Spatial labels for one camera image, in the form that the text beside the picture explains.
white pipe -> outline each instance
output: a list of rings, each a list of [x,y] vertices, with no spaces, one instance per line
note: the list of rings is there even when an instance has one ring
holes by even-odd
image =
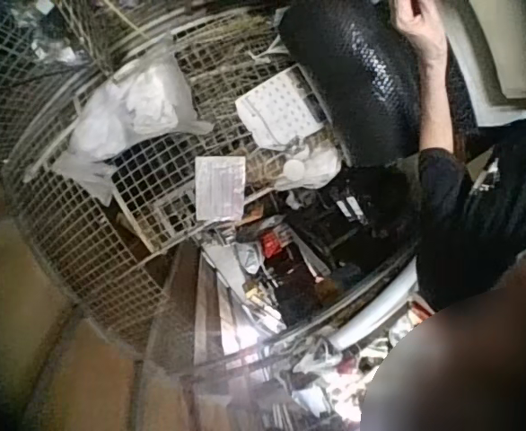
[[[415,283],[416,259],[412,259],[382,293],[343,328],[329,336],[331,344],[344,350],[370,335],[405,304]]]

person's hand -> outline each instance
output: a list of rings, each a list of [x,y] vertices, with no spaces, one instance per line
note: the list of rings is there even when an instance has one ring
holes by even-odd
[[[418,52],[425,69],[445,71],[448,45],[437,0],[390,0],[393,23]]]

person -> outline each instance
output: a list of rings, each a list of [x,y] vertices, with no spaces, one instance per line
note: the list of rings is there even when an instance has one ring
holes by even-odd
[[[497,128],[473,185],[454,156],[446,89],[448,41],[436,0],[391,0],[393,23],[420,70],[420,294],[440,311],[491,289],[526,250],[526,120]]]
[[[427,319],[371,382],[362,431],[526,428],[526,255],[497,289]]]

person's arm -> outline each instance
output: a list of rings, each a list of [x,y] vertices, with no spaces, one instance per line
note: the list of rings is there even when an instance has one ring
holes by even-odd
[[[394,24],[415,47],[421,79],[420,150],[453,153],[451,109],[446,92],[448,45],[435,0],[391,0]]]

white pegboard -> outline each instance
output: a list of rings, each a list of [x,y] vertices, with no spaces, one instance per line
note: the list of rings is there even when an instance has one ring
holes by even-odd
[[[320,131],[326,116],[298,65],[273,76],[236,102],[259,147],[283,151],[297,137]]]

